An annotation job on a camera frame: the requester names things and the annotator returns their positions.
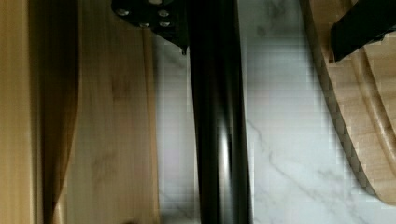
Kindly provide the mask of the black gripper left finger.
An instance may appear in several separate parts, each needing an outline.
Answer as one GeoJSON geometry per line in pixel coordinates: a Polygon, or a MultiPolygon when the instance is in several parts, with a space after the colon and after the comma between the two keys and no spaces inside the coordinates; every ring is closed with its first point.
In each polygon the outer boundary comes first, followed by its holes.
{"type": "Polygon", "coordinates": [[[135,27],[148,28],[187,54],[186,0],[112,0],[113,12],[135,27]]]}

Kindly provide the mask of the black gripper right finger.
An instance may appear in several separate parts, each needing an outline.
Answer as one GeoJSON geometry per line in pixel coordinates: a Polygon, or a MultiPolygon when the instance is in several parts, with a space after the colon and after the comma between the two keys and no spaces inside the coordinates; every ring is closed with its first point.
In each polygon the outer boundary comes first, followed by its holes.
{"type": "Polygon", "coordinates": [[[339,62],[366,44],[395,31],[396,0],[358,0],[331,29],[331,49],[339,62]]]}

